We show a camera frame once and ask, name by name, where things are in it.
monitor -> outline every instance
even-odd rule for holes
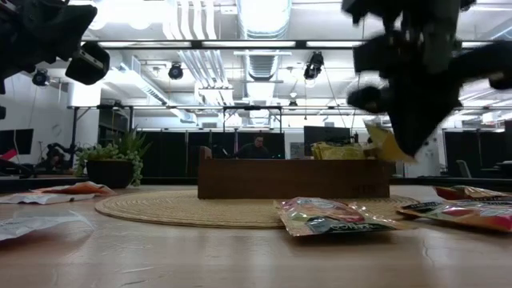
[[[32,138],[34,137],[34,129],[16,130],[16,146],[18,154],[28,155],[32,151]],[[15,149],[14,130],[0,131],[0,155],[9,150]]]

wooden box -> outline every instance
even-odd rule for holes
[[[202,150],[201,199],[388,198],[389,172],[375,160],[211,159]]]

black planter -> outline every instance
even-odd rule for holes
[[[134,165],[123,160],[88,161],[87,175],[96,184],[126,188],[134,178]]]

green plant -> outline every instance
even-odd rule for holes
[[[124,160],[130,161],[134,165],[133,186],[141,184],[141,170],[143,167],[142,156],[150,148],[151,143],[144,145],[146,136],[135,133],[136,129],[125,133],[122,137],[118,137],[113,143],[102,147],[97,144],[91,148],[84,148],[82,152],[78,152],[78,162],[74,174],[83,175],[86,162],[90,160]]]

potted plant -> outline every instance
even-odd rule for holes
[[[126,188],[129,184],[141,183],[142,156],[151,143],[144,145],[145,136],[135,130],[116,138],[113,143],[102,147],[96,145],[77,153],[78,163],[75,175],[82,176],[84,168],[92,182],[109,188]]]

